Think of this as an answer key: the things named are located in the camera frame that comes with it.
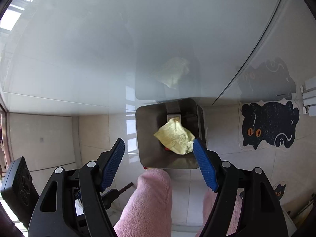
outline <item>cat sticker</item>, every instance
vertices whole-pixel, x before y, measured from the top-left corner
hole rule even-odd
[[[241,114],[244,118],[241,127],[243,147],[250,145],[256,150],[263,142],[260,148],[268,144],[288,149],[293,144],[300,113],[297,107],[293,107],[292,101],[286,104],[267,102],[262,106],[257,103],[244,104]]]
[[[273,187],[274,193],[275,193],[275,195],[276,195],[276,197],[278,198],[279,201],[284,195],[285,187],[286,187],[286,182],[285,181],[278,182]]]
[[[278,101],[283,98],[291,100],[292,94],[296,93],[296,84],[281,58],[267,60],[257,68],[249,66],[237,83],[241,90],[241,103]]]

